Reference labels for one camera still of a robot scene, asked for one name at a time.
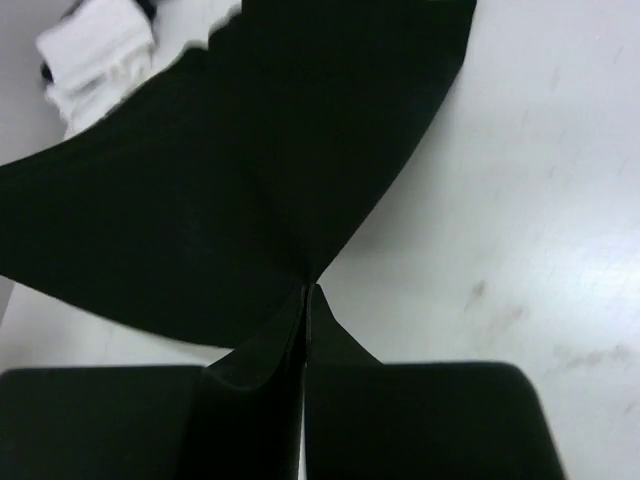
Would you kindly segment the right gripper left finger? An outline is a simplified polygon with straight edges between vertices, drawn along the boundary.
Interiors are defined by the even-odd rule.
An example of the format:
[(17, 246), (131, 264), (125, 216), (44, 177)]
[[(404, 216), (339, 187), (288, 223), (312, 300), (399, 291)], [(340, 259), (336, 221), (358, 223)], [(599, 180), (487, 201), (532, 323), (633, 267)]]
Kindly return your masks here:
[(294, 479), (304, 310), (295, 290), (209, 366), (23, 368), (1, 377), (5, 479)]

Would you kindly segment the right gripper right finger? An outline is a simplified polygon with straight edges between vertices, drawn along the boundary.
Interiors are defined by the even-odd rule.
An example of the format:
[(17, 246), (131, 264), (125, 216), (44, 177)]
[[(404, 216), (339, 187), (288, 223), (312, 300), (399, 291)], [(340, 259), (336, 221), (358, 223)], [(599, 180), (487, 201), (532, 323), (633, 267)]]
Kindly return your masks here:
[(385, 364), (335, 319), (320, 287), (306, 312), (311, 479), (561, 479), (529, 379), (500, 362)]

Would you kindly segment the black tank top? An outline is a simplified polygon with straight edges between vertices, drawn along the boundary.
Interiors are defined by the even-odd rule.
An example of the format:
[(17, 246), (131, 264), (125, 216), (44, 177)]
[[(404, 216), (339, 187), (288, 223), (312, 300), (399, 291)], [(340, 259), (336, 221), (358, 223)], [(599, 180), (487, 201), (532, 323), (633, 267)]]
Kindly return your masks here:
[(1, 169), (1, 273), (234, 348), (313, 284), (401, 172), (472, 1), (250, 1), (110, 116)]

